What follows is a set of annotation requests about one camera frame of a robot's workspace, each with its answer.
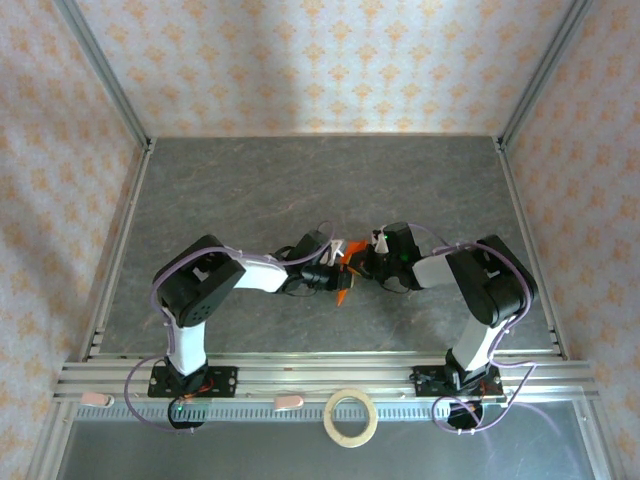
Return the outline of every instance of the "wall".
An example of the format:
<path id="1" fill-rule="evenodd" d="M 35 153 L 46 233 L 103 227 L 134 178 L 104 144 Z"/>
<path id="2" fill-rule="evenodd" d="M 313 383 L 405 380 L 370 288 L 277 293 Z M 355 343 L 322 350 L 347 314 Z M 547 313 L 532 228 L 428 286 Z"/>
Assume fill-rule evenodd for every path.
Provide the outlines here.
<path id="1" fill-rule="evenodd" d="M 80 0 L 153 136 L 502 131 L 570 0 Z"/>
<path id="2" fill-rule="evenodd" d="M 135 147 L 53 2 L 5 0 L 0 21 L 0 478 L 18 479 L 86 329 Z"/>
<path id="3" fill-rule="evenodd" d="M 596 1 L 509 152 L 571 353 L 640 472 L 640 9 Z"/>

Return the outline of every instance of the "gray stone surface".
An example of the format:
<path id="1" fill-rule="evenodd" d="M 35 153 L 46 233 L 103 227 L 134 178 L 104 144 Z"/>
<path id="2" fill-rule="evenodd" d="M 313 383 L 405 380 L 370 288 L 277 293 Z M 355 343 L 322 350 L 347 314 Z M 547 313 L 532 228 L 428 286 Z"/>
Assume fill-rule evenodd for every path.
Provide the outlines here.
<path id="1" fill-rule="evenodd" d="M 158 352 L 162 319 L 151 279 L 206 233 L 246 252 L 295 243 L 322 220 L 336 236 L 367 238 L 406 220 L 450 241 L 500 235 L 529 265 L 488 137 L 161 139 L 151 157 L 106 327 L 103 352 Z M 417 233 L 421 247 L 437 243 Z M 208 352 L 442 352 L 468 317 L 456 286 L 398 295 L 356 280 L 342 307 L 236 290 L 207 323 Z M 550 348 L 538 304 L 503 348 Z"/>

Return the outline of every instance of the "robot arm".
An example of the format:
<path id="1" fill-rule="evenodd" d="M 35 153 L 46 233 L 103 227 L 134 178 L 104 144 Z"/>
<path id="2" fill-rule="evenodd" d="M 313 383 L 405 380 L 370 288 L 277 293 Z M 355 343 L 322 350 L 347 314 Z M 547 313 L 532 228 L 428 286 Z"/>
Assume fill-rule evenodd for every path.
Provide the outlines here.
<path id="1" fill-rule="evenodd" d="M 290 294 L 301 286 L 328 291 L 350 288 L 351 272 L 335 262 L 343 244 L 311 230 L 295 247 L 284 247 L 273 256 L 232 258 L 216 237 L 205 235 L 165 265 L 155 275 L 154 284 L 170 269 L 175 270 L 157 289 L 158 301 L 171 322 L 169 343 L 173 348 L 166 361 L 171 392 L 189 394 L 202 385 L 207 370 L 206 319 L 233 289 Z M 207 249 L 221 251 L 198 254 Z M 184 263 L 194 255 L 193 260 Z"/>
<path id="2" fill-rule="evenodd" d="M 525 279 L 530 299 L 537 295 L 533 277 L 495 235 L 479 240 L 475 248 L 452 247 L 442 254 L 423 257 L 409 225 L 398 222 L 375 230 L 363 250 L 343 259 L 347 263 L 336 262 L 344 242 L 329 240 L 312 230 L 295 247 L 284 247 L 268 257 L 232 258 L 221 252 L 196 255 L 169 275 L 159 285 L 157 297 L 174 335 L 170 342 L 174 348 L 167 361 L 175 385 L 171 392 L 191 393 L 202 385 L 207 370 L 205 320 L 235 288 L 276 294 L 290 293 L 303 285 L 316 290 L 345 290 L 353 285 L 352 271 L 380 284 L 397 277 L 412 290 L 456 283 L 471 315 L 458 343 L 447 352 L 445 378 L 438 380 L 451 392 L 473 388 L 487 375 L 494 339 L 526 303 L 513 271 L 480 247 L 508 259 Z M 154 283 L 188 256 L 212 247 L 224 248 L 212 235 L 200 238 L 161 269 Z"/>
<path id="3" fill-rule="evenodd" d="M 496 235 L 471 248 L 445 248 L 443 254 L 420 255 L 409 225 L 394 223 L 373 232 L 370 246 L 352 260 L 363 276 L 384 283 L 397 277 L 411 290 L 455 283 L 470 311 L 467 325 L 456 345 L 446 355 L 444 382 L 460 392 L 487 375 L 489 352 L 504 324 L 526 304 L 526 293 L 515 273 L 495 253 L 521 274 L 530 301 L 538 287 L 527 269 Z"/>

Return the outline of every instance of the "black mounting plate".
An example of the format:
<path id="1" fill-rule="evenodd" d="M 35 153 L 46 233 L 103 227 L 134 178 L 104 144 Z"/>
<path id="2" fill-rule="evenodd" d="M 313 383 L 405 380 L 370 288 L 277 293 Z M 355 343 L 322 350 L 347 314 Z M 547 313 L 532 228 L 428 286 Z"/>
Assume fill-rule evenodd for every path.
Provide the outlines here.
<path id="1" fill-rule="evenodd" d="M 203 385 L 213 381 L 213 388 L 198 393 L 198 398 L 233 398 L 238 385 L 238 367 L 209 366 Z M 177 380 L 166 365 L 157 365 L 151 371 L 147 396 L 150 398 L 175 398 L 182 395 Z"/>
<path id="2" fill-rule="evenodd" d="M 442 397 L 445 395 L 465 395 L 473 397 L 497 396 L 503 397 L 500 371 L 491 365 L 487 375 L 473 382 L 468 388 L 455 390 L 446 383 L 444 365 L 418 365 L 413 367 L 413 374 L 409 377 L 416 390 L 416 397 Z"/>

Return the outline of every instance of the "tape roll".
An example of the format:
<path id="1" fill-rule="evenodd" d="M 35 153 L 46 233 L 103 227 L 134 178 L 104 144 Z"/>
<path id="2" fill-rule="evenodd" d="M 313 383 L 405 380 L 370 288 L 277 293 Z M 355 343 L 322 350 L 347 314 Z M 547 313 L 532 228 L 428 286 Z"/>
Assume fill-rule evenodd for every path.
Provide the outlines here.
<path id="1" fill-rule="evenodd" d="M 359 400 L 367 409 L 367 426 L 360 435 L 356 435 L 355 437 L 347 437 L 341 434 L 333 423 L 333 412 L 336 406 L 346 398 Z M 327 405 L 324 407 L 324 429 L 327 431 L 329 437 L 331 437 L 331 440 L 341 447 L 355 448 L 364 445 L 371 440 L 373 434 L 376 433 L 376 428 L 378 428 L 378 411 L 371 401 L 371 398 L 360 390 L 356 390 L 355 388 L 340 390 L 331 396 Z"/>

